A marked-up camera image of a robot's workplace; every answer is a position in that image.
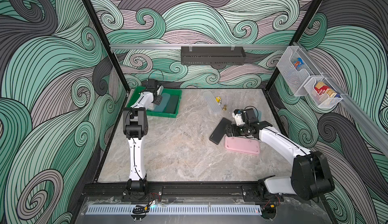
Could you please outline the black pencil case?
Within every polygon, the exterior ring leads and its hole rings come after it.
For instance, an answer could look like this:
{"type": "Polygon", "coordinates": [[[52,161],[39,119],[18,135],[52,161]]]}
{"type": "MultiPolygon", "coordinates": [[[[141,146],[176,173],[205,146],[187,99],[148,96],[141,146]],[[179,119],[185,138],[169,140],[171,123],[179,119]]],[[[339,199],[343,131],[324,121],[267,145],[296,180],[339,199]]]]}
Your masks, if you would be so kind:
{"type": "Polygon", "coordinates": [[[219,145],[219,143],[221,142],[222,138],[224,137],[225,135],[225,130],[226,128],[232,124],[232,121],[223,117],[221,119],[221,121],[219,122],[219,124],[217,125],[217,127],[214,129],[214,131],[212,132],[212,134],[210,135],[209,137],[209,140],[216,144],[216,145],[219,145]]]}

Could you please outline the light blue pencil case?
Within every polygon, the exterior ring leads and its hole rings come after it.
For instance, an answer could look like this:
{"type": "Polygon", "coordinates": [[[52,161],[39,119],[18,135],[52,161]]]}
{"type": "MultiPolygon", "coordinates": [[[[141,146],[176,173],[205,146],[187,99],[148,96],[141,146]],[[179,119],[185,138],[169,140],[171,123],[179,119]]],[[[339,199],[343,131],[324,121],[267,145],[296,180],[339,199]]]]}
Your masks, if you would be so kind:
{"type": "Polygon", "coordinates": [[[162,101],[160,105],[158,106],[158,112],[163,112],[170,100],[171,95],[169,93],[163,93],[162,94],[162,101]]]}

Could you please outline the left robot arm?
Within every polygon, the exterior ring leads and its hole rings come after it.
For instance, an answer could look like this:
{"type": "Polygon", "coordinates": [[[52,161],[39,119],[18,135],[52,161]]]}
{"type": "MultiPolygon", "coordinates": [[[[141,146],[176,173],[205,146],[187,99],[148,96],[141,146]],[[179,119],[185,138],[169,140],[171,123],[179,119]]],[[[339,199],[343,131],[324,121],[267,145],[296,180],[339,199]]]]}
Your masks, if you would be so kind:
{"type": "Polygon", "coordinates": [[[130,149],[130,175],[126,189],[131,194],[149,194],[142,141],[149,130],[147,109],[160,104],[162,91],[163,86],[150,79],[136,102],[123,110],[123,133],[130,149]]]}

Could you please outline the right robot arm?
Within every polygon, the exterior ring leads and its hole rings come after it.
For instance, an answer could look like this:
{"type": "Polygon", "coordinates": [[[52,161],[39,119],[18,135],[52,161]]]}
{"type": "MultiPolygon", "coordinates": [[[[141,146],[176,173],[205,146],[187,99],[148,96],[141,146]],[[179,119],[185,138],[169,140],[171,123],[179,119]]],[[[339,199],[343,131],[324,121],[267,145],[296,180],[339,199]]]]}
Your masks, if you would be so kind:
{"type": "Polygon", "coordinates": [[[228,137],[253,137],[272,147],[292,167],[290,176],[268,176],[258,180],[259,198],[271,199],[276,195],[296,195],[311,200],[335,190],[326,156],[320,151],[311,151],[281,134],[270,123],[225,127],[228,137]]]}

